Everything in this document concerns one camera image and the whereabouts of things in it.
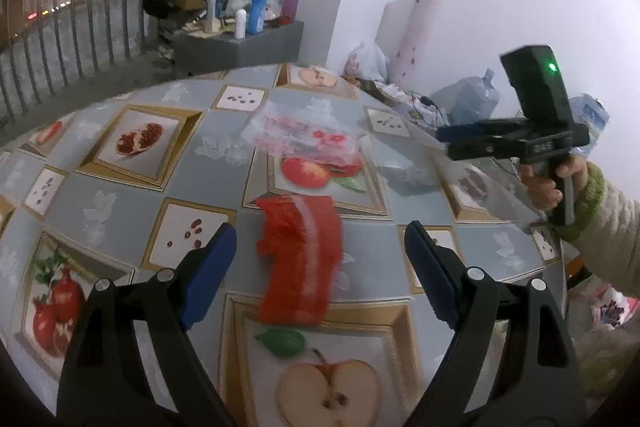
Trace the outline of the right hand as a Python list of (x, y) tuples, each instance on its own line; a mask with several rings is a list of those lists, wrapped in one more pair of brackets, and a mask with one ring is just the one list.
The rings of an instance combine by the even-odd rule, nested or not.
[[(533, 206), (541, 211), (554, 209), (563, 200), (562, 192), (548, 176), (538, 176), (531, 165), (518, 165), (518, 173)], [(570, 156), (556, 169), (556, 175), (564, 180), (572, 179), (574, 195), (578, 197), (588, 182), (588, 164), (582, 156)]]

